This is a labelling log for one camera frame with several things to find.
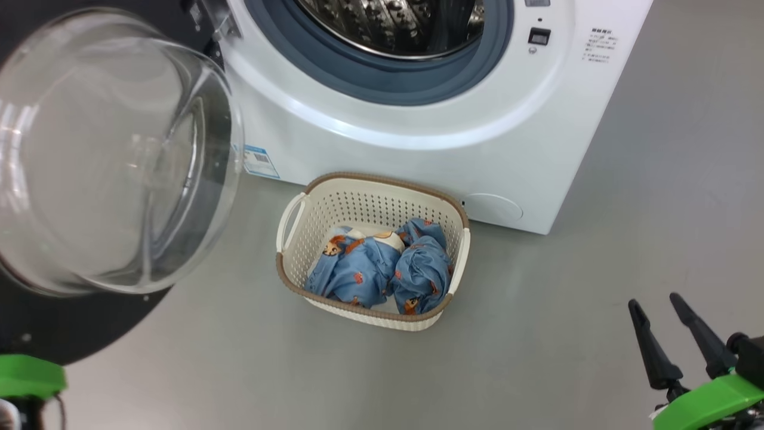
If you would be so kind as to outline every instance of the crumpled blue garment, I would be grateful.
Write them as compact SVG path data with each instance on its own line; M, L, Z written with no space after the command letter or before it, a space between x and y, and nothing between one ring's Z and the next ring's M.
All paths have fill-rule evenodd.
M411 246L420 237L430 236L435 239L438 244L446 249L445 234L440 224L433 223L431 221L423 220L421 218L412 218L409 222L403 224L396 233L406 246Z
M392 232L360 239L332 237L305 289L364 308L384 303L392 294L387 285L395 273L399 249L403 243Z
M451 272L451 259L434 236L421 236L414 240L400 256L395 276L390 282L398 311L415 315L437 307L448 293Z

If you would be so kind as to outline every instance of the laundry basket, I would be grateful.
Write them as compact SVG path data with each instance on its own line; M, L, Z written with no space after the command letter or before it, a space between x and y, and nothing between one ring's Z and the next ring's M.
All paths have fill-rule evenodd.
M394 314L334 301L304 289L309 271L334 228L350 226L371 235L395 230L415 217L440 224L447 240L446 252L454 262L448 294L436 308L418 315ZM459 288L470 249L469 221L464 209L439 191L366 174L328 174L310 183L286 207L276 249L281 280L313 305L366 324L420 331L440 318Z

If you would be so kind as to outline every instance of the gray floor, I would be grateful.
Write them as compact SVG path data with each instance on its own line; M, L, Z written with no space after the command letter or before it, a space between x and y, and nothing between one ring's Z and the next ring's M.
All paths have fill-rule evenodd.
M202 267L68 369L70 428L648 428L630 298L689 386L704 362L669 292L725 338L764 327L763 21L758 0L656 0L552 234L474 226L420 334L287 291L275 229L300 188L244 178Z

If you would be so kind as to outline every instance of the transparent door glass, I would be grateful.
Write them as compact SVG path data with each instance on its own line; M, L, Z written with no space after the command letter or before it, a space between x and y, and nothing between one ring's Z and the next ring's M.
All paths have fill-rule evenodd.
M40 292L153 292L219 236L243 131L220 68L92 9L0 68L0 259Z

